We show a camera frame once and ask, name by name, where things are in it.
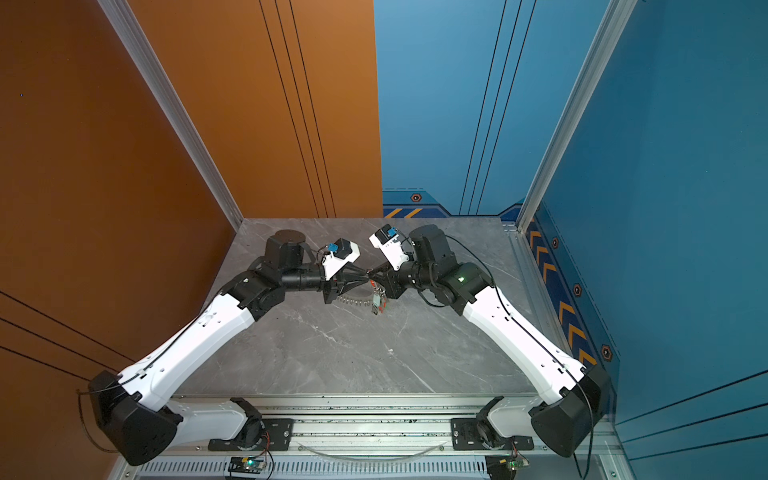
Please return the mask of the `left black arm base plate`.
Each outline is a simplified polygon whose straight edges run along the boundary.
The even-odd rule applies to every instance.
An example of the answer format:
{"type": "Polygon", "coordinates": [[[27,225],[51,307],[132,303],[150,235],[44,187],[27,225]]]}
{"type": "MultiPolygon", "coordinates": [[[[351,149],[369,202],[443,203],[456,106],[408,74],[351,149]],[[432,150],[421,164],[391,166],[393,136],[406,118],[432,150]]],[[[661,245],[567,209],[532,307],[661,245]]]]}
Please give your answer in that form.
{"type": "Polygon", "coordinates": [[[214,452],[285,452],[289,450],[293,436],[294,420],[291,418],[266,418],[259,423],[249,420],[234,439],[211,439],[208,450],[214,452]]]}

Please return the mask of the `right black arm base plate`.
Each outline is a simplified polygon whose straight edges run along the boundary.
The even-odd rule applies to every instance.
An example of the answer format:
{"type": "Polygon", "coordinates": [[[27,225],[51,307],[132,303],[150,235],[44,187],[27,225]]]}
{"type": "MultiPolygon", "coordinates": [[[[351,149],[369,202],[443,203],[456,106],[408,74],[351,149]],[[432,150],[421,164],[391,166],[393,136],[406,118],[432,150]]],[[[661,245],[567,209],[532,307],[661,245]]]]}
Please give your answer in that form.
{"type": "Polygon", "coordinates": [[[532,451],[535,448],[532,437],[501,437],[488,422],[476,418],[453,418],[450,420],[450,429],[452,448],[455,451],[532,451]]]}

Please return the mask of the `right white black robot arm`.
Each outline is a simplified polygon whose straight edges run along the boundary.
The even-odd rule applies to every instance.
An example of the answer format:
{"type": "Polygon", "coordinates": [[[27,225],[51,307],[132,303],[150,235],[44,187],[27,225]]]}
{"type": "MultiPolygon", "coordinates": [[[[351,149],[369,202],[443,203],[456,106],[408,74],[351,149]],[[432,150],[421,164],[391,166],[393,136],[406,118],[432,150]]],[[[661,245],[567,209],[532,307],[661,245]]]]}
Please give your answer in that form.
{"type": "Polygon", "coordinates": [[[536,436],[568,458],[585,444],[594,447],[594,428],[606,415],[612,380],[599,365],[585,365],[541,333],[498,287],[478,257],[461,262],[455,237],[433,224],[403,235],[386,224],[370,235],[385,257],[372,280],[391,299],[407,289],[431,292],[433,308],[449,307],[487,335],[522,371],[537,393],[527,414],[536,436]]]}

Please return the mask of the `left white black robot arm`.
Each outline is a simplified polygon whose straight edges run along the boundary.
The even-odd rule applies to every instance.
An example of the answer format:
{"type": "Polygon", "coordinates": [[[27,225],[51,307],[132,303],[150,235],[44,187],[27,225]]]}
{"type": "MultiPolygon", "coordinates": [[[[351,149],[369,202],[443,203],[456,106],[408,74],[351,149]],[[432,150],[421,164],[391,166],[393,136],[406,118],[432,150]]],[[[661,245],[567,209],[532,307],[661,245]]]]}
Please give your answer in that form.
{"type": "Polygon", "coordinates": [[[265,252],[235,275],[203,311],[169,340],[118,374],[103,371],[89,383],[95,423],[132,465],[167,448],[200,441],[234,450],[260,448],[262,414],[242,397],[193,405],[174,399],[177,389],[235,336],[253,326],[293,291],[317,291],[325,303],[368,282],[355,266],[359,246],[340,238],[314,252],[303,233],[280,230],[265,252]]]}

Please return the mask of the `bunch of coloured key tags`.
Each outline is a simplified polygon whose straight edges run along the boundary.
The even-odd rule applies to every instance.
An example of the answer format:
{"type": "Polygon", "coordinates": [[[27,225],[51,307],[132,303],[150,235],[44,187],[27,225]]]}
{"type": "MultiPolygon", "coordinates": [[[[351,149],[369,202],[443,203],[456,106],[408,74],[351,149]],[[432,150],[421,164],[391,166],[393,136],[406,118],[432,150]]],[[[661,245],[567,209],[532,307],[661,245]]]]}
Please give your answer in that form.
{"type": "Polygon", "coordinates": [[[374,315],[383,314],[387,307],[387,297],[384,292],[374,291],[371,298],[371,311],[374,315]]]}

